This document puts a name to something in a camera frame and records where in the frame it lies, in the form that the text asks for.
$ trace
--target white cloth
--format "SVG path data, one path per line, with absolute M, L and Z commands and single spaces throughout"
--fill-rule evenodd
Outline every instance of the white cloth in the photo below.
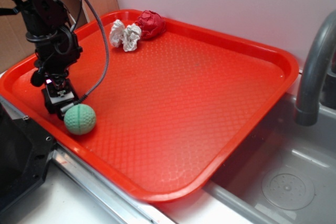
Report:
M 125 25 L 119 19 L 113 22 L 113 26 L 110 32 L 110 42 L 114 47 L 119 47 L 122 42 Z
M 141 36 L 141 28 L 136 24 L 128 25 L 124 30 L 122 43 L 125 52 L 134 51 L 137 48 L 138 40 Z
M 128 25 L 125 28 L 125 25 L 119 19 L 113 22 L 110 32 L 110 43 L 112 46 L 119 47 L 122 43 L 125 52 L 134 51 L 137 49 L 140 37 L 141 28 L 136 24 Z

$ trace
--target textured green ball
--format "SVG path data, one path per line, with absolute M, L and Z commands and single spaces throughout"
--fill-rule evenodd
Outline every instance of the textured green ball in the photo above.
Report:
M 90 106 L 78 104 L 65 113 L 64 123 L 72 134 L 83 135 L 89 133 L 94 128 L 96 114 Z

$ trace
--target plastic tray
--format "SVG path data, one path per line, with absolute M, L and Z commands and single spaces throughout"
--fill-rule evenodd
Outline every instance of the plastic tray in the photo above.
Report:
M 141 12 L 102 16 L 133 23 Z M 30 83 L 35 56 L 9 69 L 0 93 L 58 142 L 130 195 L 148 202 L 202 187 L 298 75 L 289 53 L 249 40 L 166 20 L 166 32 L 134 52 L 110 48 L 106 79 L 85 101 L 97 114 L 90 133 L 67 132 Z M 99 79 L 104 47 L 96 22 L 77 32 L 83 53 L 70 68 L 82 95 Z

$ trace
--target faucet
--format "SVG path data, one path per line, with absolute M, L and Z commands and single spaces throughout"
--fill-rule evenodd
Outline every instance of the faucet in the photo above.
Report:
M 336 10 L 322 23 L 301 76 L 294 120 L 303 126 L 317 122 L 320 102 L 336 109 Z

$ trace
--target stainless steel sink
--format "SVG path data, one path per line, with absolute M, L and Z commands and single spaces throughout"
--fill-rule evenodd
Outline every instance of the stainless steel sink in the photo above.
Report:
M 205 189 L 255 223 L 336 222 L 336 113 L 293 121 L 286 94 L 214 174 Z

